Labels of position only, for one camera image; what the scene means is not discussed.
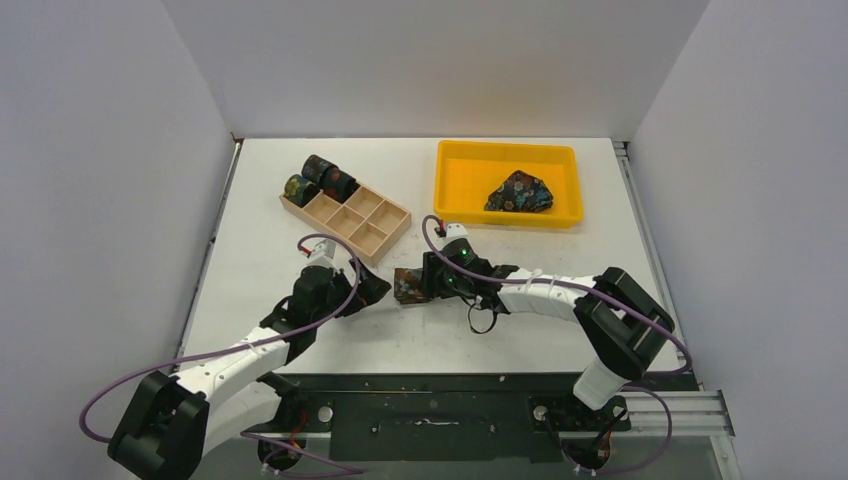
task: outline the yellow tray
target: yellow tray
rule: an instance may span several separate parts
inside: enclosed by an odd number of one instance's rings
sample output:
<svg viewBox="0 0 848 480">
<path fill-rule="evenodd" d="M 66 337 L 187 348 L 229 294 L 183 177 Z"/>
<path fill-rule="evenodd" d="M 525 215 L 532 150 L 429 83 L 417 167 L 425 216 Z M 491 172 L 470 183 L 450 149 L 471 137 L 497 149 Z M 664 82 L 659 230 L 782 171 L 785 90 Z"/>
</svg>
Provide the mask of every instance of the yellow tray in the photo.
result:
<svg viewBox="0 0 848 480">
<path fill-rule="evenodd" d="M 544 180 L 554 205 L 541 213 L 487 212 L 489 194 L 516 170 Z M 439 143 L 433 210 L 462 223 L 569 228 L 583 219 L 571 147 L 444 140 Z"/>
</svg>

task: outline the patterned cloth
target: patterned cloth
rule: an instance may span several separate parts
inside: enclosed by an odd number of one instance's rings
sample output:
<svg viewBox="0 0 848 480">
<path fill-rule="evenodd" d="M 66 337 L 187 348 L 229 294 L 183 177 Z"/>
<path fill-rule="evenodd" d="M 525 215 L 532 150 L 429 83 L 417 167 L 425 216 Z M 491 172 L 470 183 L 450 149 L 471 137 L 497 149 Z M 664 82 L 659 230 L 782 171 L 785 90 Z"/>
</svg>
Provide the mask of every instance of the patterned cloth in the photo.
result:
<svg viewBox="0 0 848 480">
<path fill-rule="evenodd" d="M 324 174 L 324 182 L 321 189 L 324 194 L 333 200 L 344 203 L 359 188 L 356 179 L 337 167 L 333 167 Z"/>
<path fill-rule="evenodd" d="M 318 155 L 310 155 L 303 164 L 300 174 L 310 182 L 321 185 L 321 182 L 324 181 L 324 174 L 327 173 L 327 170 L 335 166 L 333 162 L 323 159 Z"/>
<path fill-rule="evenodd" d="M 554 205 L 554 196 L 545 182 L 516 170 L 489 195 L 484 210 L 494 212 L 538 213 Z"/>
<path fill-rule="evenodd" d="M 303 208 L 318 195 L 319 191 L 318 185 L 295 173 L 286 181 L 283 198 Z"/>
<path fill-rule="evenodd" d="M 401 305 L 413 305 L 430 301 L 421 291 L 423 268 L 395 268 L 395 300 Z"/>
</svg>

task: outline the wooden compartment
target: wooden compartment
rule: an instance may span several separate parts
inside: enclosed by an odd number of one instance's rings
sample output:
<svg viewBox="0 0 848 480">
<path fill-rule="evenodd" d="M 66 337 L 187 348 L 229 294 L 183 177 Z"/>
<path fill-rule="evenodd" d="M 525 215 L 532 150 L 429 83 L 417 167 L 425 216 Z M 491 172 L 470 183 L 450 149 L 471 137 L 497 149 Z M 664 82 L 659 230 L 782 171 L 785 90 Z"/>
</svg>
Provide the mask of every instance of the wooden compartment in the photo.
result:
<svg viewBox="0 0 848 480">
<path fill-rule="evenodd" d="M 409 212 L 364 185 L 339 204 L 319 193 L 300 208 L 280 195 L 283 207 L 315 230 L 345 240 L 366 265 L 374 267 L 412 225 Z"/>
<path fill-rule="evenodd" d="M 366 255 L 373 255 L 388 235 L 370 223 L 363 223 L 350 236 L 350 243 L 356 245 Z"/>
<path fill-rule="evenodd" d="M 409 213 L 397 205 L 391 202 L 383 202 L 368 217 L 368 222 L 390 235 L 408 216 Z"/>
<path fill-rule="evenodd" d="M 349 238 L 364 221 L 365 217 L 354 212 L 350 207 L 343 206 L 327 220 L 327 226 L 334 232 L 338 232 L 340 237 Z"/>
<path fill-rule="evenodd" d="M 303 211 L 312 216 L 315 220 L 324 223 L 329 220 L 330 217 L 339 210 L 339 208 L 341 208 L 339 202 L 324 195 L 324 192 L 321 192 L 308 204 L 306 204 L 305 207 L 303 207 Z"/>
<path fill-rule="evenodd" d="M 359 187 L 353 195 L 345 202 L 345 205 L 352 208 L 356 213 L 367 217 L 383 203 L 383 197 L 369 190 L 367 187 Z"/>
</svg>

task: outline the white panel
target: white panel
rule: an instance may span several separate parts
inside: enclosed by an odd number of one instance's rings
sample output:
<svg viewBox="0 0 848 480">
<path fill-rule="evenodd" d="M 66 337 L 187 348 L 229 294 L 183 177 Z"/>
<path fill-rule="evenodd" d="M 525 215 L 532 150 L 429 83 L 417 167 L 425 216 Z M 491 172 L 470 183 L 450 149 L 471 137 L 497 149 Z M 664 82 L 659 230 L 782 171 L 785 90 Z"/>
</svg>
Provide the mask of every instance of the white panel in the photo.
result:
<svg viewBox="0 0 848 480">
<path fill-rule="evenodd" d="M 2 477 L 114 478 L 76 415 L 176 351 L 232 141 L 159 2 L 4 2 L 0 65 Z"/>
<path fill-rule="evenodd" d="M 630 138 L 708 0 L 165 0 L 237 136 Z"/>
<path fill-rule="evenodd" d="M 844 1 L 713 0 L 631 148 L 746 478 L 848 467 L 846 18 Z"/>
</svg>

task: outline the white table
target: white table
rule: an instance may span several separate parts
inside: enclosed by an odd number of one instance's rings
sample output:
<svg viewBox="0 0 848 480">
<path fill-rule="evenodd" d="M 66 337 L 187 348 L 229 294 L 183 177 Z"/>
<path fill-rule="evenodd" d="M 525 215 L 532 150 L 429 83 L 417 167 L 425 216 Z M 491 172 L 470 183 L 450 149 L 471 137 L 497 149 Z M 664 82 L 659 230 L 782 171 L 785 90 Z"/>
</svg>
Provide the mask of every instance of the white table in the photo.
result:
<svg viewBox="0 0 848 480">
<path fill-rule="evenodd" d="M 278 196 L 310 154 L 337 163 L 412 212 L 413 225 L 375 272 L 391 282 L 395 267 L 420 267 L 427 248 L 420 222 L 432 213 L 436 149 L 441 139 L 248 139 L 232 179 L 217 240 L 192 313 L 185 353 L 231 345 L 291 292 L 304 265 L 295 242 L 312 233 L 286 212 Z M 493 264 L 546 273 L 594 275 L 608 266 L 628 271 L 655 298 L 657 285 L 609 139 L 481 139 L 571 146 L 584 219 L 570 230 L 470 226 L 475 251 Z M 339 259 L 343 258 L 337 249 Z M 458 300 L 400 307 L 389 293 L 357 315 L 334 319 L 287 373 L 580 372 L 594 357 L 578 325 L 530 314 L 501 316 L 486 335 L 468 330 Z M 490 317 L 472 312 L 484 328 Z M 670 344 L 652 370 L 679 366 Z"/>
</svg>

